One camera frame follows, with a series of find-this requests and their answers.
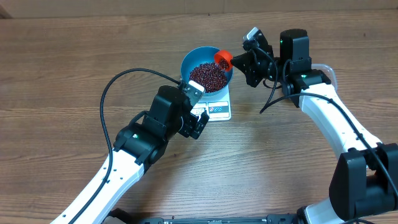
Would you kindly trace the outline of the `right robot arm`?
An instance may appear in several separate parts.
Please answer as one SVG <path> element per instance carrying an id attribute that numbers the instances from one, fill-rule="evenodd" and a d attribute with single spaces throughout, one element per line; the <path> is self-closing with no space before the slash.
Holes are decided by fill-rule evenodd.
<path id="1" fill-rule="evenodd" d="M 275 57 L 253 28 L 243 38 L 244 53 L 230 62 L 249 86 L 270 80 L 281 87 L 283 99 L 312 119 L 337 157 L 328 197 L 300 208 L 294 223 L 361 223 L 397 210 L 397 144 L 372 135 L 340 100 L 330 78 L 312 63 L 306 30 L 285 30 L 279 40 Z"/>

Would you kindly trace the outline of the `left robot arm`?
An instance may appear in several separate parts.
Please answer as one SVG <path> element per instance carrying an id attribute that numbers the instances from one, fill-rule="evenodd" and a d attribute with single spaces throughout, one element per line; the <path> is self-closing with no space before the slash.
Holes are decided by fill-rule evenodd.
<path id="1" fill-rule="evenodd" d="M 177 133 L 198 139 L 209 116 L 192 113 L 205 89 L 193 82 L 161 86 L 151 107 L 122 128 L 101 169 L 54 223 L 102 223 L 111 209 L 165 152 Z"/>

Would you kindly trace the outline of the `red measuring scoop blue handle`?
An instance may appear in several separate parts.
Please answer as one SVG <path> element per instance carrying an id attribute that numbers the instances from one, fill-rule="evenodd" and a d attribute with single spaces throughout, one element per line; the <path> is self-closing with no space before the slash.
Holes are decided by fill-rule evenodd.
<path id="1" fill-rule="evenodd" d="M 226 72 L 229 72 L 232 68 L 233 65 L 231 63 L 231 60 L 233 59 L 233 56 L 231 53 L 229 53 L 227 50 L 219 50 L 217 53 L 214 54 L 214 60 L 215 63 L 218 64 L 218 62 L 220 61 L 220 59 L 225 59 L 228 61 L 229 63 L 229 70 Z"/>

